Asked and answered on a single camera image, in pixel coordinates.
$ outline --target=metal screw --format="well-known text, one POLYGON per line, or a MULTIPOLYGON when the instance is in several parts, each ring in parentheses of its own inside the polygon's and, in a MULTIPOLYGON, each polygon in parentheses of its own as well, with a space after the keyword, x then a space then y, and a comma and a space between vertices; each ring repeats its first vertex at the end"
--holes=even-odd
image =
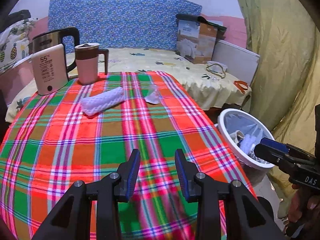
POLYGON ((232 185, 235 187, 240 187, 242 185, 241 181, 235 179, 232 181, 232 185))
POLYGON ((196 177, 197 177, 198 179, 203 179, 203 178, 205 177, 205 174, 204 174, 203 172, 198 172, 198 173, 196 174, 196 177))
POLYGON ((119 177, 119 174, 116 173, 116 172, 113 172, 113 173, 110 174, 110 178, 112 178, 112 179, 116 179, 118 177, 119 177))
POLYGON ((77 180, 74 184, 75 184, 76 187, 80 187, 83 184, 83 181, 82 180, 77 180))

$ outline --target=mug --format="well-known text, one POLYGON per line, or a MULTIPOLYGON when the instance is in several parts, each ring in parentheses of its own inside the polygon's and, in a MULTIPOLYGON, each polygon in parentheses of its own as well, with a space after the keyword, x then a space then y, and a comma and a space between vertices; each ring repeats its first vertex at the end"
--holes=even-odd
POLYGON ((104 54, 104 72, 108 73, 108 49, 99 49, 99 43, 85 43, 75 46, 78 80, 89 85, 98 79, 98 55, 104 54))

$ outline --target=trash bin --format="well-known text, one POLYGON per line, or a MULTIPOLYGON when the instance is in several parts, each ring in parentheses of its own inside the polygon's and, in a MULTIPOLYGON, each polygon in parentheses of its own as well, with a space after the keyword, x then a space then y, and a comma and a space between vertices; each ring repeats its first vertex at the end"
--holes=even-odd
POLYGON ((253 143, 254 145, 260 143, 264 137, 274 140, 272 134, 258 119, 237 109, 225 109, 221 112, 218 117, 218 129, 239 160, 252 186, 254 187, 259 184, 268 170, 274 165, 266 161, 259 162, 249 157, 234 142, 230 134, 240 130, 244 135, 249 134, 250 136, 254 136, 253 139, 256 138, 253 143))

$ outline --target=hand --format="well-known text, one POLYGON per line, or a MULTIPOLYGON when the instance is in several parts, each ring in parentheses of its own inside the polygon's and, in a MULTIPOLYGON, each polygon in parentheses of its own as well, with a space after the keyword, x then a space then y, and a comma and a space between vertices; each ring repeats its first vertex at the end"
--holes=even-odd
MULTIPOLYGON (((299 189, 300 186, 293 184, 292 185, 293 189, 299 189)), ((312 197, 309 198, 307 208, 309 210, 313 210, 312 214, 312 219, 311 221, 307 222, 305 224, 305 228, 311 228, 316 220, 317 217, 319 216, 320 213, 320 196, 319 195, 313 195, 312 197)), ((288 219, 290 222, 297 222, 302 216, 302 212, 300 211, 300 197, 298 192, 296 192, 291 200, 291 205, 289 207, 289 212, 288 212, 288 219)))

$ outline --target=cardboard box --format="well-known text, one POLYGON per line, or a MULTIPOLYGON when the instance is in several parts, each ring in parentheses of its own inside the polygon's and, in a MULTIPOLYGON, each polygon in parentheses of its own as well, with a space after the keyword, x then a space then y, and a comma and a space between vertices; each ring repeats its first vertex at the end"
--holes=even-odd
POLYGON ((219 28, 201 16, 177 14, 178 37, 176 54, 193 64, 205 64, 211 60, 219 28))

